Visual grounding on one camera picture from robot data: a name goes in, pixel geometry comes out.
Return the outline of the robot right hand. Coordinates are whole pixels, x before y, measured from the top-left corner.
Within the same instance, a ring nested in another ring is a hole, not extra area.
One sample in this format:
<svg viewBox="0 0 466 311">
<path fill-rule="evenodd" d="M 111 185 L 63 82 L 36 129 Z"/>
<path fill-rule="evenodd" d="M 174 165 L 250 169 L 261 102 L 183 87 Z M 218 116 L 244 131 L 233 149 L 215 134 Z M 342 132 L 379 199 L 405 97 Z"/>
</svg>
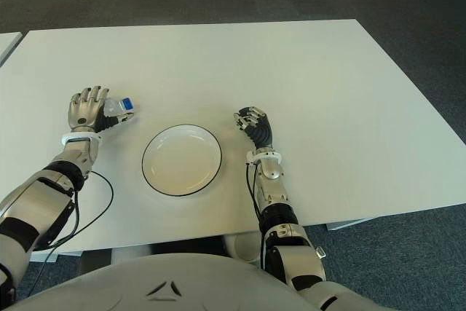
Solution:
<svg viewBox="0 0 466 311">
<path fill-rule="evenodd" d="M 264 111 L 255 106 L 245 107 L 234 113 L 234 120 L 257 149 L 272 148 L 272 128 Z"/>
</svg>

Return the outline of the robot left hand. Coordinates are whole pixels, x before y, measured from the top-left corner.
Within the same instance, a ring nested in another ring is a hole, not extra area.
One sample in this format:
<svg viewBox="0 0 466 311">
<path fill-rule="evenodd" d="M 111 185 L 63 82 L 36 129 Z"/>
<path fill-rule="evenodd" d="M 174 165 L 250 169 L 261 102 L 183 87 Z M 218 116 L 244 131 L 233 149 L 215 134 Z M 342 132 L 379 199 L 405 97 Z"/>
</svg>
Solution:
<svg viewBox="0 0 466 311">
<path fill-rule="evenodd" d="M 68 125 L 71 132 L 99 133 L 127 122 L 134 113 L 125 112 L 114 117 L 106 116 L 104 107 L 109 88 L 86 87 L 71 97 L 68 107 Z"/>
</svg>

